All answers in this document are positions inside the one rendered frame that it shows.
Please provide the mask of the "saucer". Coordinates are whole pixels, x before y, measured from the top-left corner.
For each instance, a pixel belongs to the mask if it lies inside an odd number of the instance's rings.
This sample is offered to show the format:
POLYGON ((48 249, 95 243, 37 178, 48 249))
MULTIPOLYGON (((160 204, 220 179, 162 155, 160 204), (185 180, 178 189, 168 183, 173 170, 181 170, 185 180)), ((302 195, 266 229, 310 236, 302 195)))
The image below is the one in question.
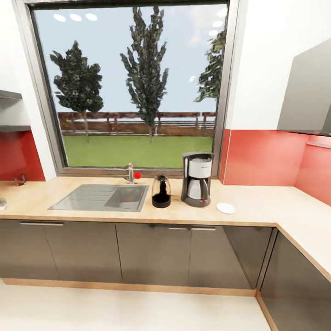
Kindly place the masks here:
POLYGON ((218 204, 217 209, 228 214, 234 213, 236 211, 236 209, 232 205, 227 203, 218 204))

